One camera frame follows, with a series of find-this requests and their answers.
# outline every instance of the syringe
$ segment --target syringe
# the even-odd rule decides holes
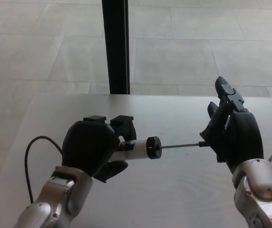
[[[143,140],[132,140],[121,142],[109,161],[126,161],[132,159],[159,159],[162,155],[162,149],[191,147],[191,146],[209,146],[206,142],[192,144],[162,146],[157,136],[148,137]]]

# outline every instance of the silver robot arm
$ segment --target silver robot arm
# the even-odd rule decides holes
[[[69,228],[92,186],[85,172],[57,166],[37,200],[20,215],[14,228]]]
[[[241,163],[233,173],[234,203],[249,228],[272,228],[272,166],[264,159]]]

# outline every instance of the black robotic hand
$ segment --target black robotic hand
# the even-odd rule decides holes
[[[62,165],[78,168],[99,181],[122,172],[125,161],[111,161],[119,145],[119,136],[126,141],[135,140],[133,117],[118,116],[105,123],[104,116],[90,116],[74,123],[64,139]]]
[[[211,120],[200,136],[215,151],[217,161],[226,162],[233,173],[241,162],[263,159],[261,133],[254,115],[244,108],[244,100],[235,88],[219,77],[215,89],[220,103],[208,105]]]

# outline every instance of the black plunger cap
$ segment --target black plunger cap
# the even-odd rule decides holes
[[[161,142],[157,136],[148,137],[146,140],[146,152],[150,159],[159,159],[161,157]]]

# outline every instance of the metal rod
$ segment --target metal rod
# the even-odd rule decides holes
[[[178,147],[190,147],[190,146],[198,146],[198,143],[193,144],[182,144],[182,145],[171,145],[171,146],[161,146],[161,149],[169,149],[169,148],[178,148]]]

